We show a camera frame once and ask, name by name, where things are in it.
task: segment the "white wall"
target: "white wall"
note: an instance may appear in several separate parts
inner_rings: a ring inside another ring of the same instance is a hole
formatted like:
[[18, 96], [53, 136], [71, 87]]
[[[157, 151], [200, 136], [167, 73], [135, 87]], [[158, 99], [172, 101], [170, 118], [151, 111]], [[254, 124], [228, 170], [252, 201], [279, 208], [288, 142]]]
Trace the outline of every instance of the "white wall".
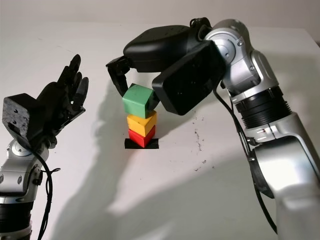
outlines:
[[250, 27], [304, 28], [320, 41], [320, 0], [0, 0], [1, 20], [187, 25], [236, 18]]

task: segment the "green cube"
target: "green cube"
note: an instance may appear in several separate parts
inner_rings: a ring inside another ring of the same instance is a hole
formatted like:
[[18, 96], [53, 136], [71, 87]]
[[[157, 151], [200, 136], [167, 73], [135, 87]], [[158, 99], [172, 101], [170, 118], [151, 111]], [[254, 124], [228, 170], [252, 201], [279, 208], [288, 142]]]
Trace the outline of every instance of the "green cube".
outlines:
[[146, 119], [147, 104], [153, 95], [153, 90], [137, 84], [132, 84], [122, 97], [124, 111], [128, 114]]

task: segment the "wooden block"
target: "wooden block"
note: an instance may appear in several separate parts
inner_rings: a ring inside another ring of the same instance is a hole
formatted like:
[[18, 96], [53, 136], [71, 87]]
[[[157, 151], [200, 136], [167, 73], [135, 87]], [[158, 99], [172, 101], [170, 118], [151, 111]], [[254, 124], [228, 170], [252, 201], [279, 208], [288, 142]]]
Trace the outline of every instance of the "wooden block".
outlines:
[[151, 131], [146, 136], [141, 136], [140, 134], [136, 133], [129, 129], [129, 138], [134, 141], [139, 146], [145, 148], [153, 136], [156, 134], [156, 126], [153, 126]]
[[153, 90], [137, 84], [131, 85], [122, 97], [124, 111], [128, 114], [138, 116], [140, 118], [147, 118], [147, 104], [151, 100]]
[[157, 112], [152, 111], [147, 118], [141, 118], [130, 114], [126, 117], [126, 120], [129, 129], [145, 137], [157, 123]]

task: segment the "white table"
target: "white table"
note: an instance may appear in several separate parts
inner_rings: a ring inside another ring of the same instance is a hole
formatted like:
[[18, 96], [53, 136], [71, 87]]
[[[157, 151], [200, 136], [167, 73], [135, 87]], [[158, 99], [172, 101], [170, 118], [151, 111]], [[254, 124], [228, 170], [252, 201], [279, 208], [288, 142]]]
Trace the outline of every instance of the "white table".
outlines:
[[[256, 199], [232, 119], [213, 96], [185, 116], [159, 105], [159, 149], [124, 149], [126, 114], [105, 64], [151, 27], [155, 25], [2, 23], [0, 99], [20, 93], [37, 97], [47, 83], [58, 80], [75, 54], [90, 80], [86, 113], [61, 132], [47, 161], [50, 169], [62, 170], [53, 175], [44, 239], [277, 239]], [[249, 31], [319, 149], [320, 48], [302, 29]], [[150, 86], [154, 76], [131, 70], [127, 79]], [[12, 138], [3, 125], [0, 136], [2, 164]], [[265, 200], [275, 217], [273, 201]], [[38, 237], [45, 203], [43, 184], [32, 211], [32, 240]]]

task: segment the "white surface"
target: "white surface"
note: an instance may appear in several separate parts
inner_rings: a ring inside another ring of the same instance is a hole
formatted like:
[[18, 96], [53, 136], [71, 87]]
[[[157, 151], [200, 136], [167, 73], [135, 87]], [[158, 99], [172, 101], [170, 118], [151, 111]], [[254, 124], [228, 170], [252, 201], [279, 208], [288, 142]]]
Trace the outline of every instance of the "white surface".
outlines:
[[10, 20], [187, 24], [207, 17], [212, 24], [236, 18], [250, 27], [306, 29], [320, 41], [319, 0], [0, 0]]
[[[232, 119], [213, 96], [186, 116], [158, 106], [160, 148], [124, 149], [126, 114], [105, 64], [151, 27], [62, 22], [1, 26], [0, 99], [19, 93], [37, 97], [75, 54], [80, 54], [80, 71], [90, 80], [86, 113], [61, 132], [47, 161], [51, 169], [62, 170], [53, 175], [44, 239], [275, 240]], [[304, 30], [249, 31], [319, 149], [320, 49]], [[150, 86], [152, 76], [131, 70], [128, 80]], [[11, 140], [3, 125], [0, 136], [3, 163]], [[33, 240], [45, 203], [42, 185], [32, 211]], [[275, 216], [273, 201], [266, 203]]]

